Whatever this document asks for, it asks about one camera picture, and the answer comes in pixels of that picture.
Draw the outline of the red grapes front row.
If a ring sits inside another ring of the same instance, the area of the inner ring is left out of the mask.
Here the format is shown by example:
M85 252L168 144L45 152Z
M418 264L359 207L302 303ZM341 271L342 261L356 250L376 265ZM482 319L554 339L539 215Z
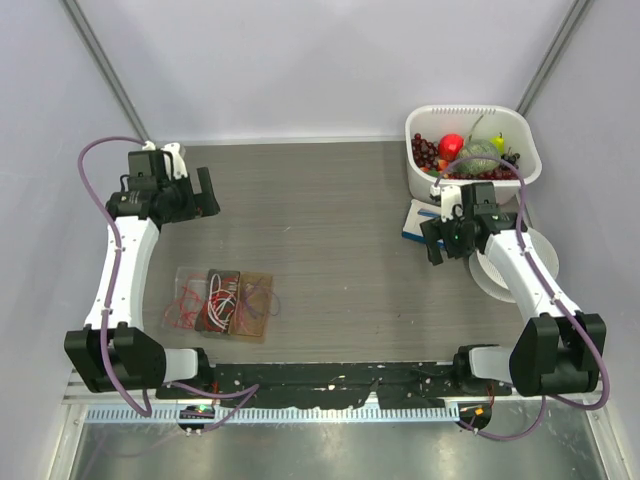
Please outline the red grapes front row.
M452 171L445 175L452 180L478 180L478 181L510 181L518 180L518 176L510 169L498 167L481 173L465 173Z

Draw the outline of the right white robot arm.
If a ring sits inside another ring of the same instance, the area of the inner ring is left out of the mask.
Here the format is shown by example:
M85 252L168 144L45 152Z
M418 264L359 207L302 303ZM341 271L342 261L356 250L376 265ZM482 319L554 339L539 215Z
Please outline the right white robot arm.
M605 386L602 354L606 325L587 314L555 282L534 249L522 216L504 212L490 182L433 186L437 219L421 223L428 260L481 253L506 283L524 321L511 347L460 348L451 371L457 391L472 395L488 380L512 385L523 396L592 392Z

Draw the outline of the red apple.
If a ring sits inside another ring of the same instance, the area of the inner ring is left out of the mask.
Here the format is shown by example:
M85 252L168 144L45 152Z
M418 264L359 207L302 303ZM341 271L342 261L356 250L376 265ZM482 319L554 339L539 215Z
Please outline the red apple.
M439 157L447 162L454 161L459 151L464 146L464 138L461 135L450 133L444 135L438 143Z

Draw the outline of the dark red grape bunch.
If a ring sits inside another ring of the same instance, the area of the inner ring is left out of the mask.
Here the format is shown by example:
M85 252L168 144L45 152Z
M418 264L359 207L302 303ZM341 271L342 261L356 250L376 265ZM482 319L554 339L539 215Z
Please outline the dark red grape bunch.
M416 133L411 139L411 152L414 163L423 171L439 169L439 152L434 142Z

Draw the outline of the green netted melon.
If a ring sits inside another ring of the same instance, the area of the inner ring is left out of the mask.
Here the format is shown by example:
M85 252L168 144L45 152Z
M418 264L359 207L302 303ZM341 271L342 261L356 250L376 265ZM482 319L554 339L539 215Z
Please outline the green netted melon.
M499 166L501 155L491 141L471 140L459 150L456 159L460 163L454 167L454 171L471 176L492 171Z

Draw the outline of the blue white razor box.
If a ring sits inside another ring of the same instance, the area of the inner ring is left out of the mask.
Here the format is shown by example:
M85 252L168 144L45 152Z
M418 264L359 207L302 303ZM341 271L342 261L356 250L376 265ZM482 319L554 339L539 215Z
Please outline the blue white razor box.
M426 244L420 225L440 217L440 207L412 199L402 227L401 236L405 239Z

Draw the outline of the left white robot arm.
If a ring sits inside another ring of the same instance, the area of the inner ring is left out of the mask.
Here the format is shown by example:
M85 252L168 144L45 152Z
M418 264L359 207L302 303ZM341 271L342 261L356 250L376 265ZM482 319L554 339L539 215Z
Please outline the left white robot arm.
M196 173L194 191L178 143L148 142L128 155L120 188L99 205L107 218L108 244L96 298L80 330L67 332L64 350L92 393L160 390L190 398L213 389L214 372L200 347L169 349L144 331L143 296L149 263L166 224L219 213L210 174Z

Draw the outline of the yellow pear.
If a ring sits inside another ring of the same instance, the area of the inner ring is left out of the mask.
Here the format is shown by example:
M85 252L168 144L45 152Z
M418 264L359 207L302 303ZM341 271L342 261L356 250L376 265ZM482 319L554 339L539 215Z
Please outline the yellow pear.
M495 148L500 152L501 155L505 153L505 139L502 133L492 137L490 142L495 146Z

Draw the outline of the black grape bunch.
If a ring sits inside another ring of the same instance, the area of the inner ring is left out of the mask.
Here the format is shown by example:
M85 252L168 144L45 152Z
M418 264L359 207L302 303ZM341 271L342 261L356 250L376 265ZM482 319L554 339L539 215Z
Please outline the black grape bunch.
M511 149L508 149L508 151L501 156L501 159L517 168L520 157L521 155L518 152L513 152Z

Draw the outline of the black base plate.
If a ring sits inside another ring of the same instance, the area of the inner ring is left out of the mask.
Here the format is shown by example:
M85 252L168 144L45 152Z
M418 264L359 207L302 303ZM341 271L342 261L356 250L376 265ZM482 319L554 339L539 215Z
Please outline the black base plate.
M370 394L383 409L408 409L441 406L446 397L511 394L496 380L464 379L453 365L436 362L218 364L204 382L186 383L218 394L257 385L248 405L265 409L358 409Z

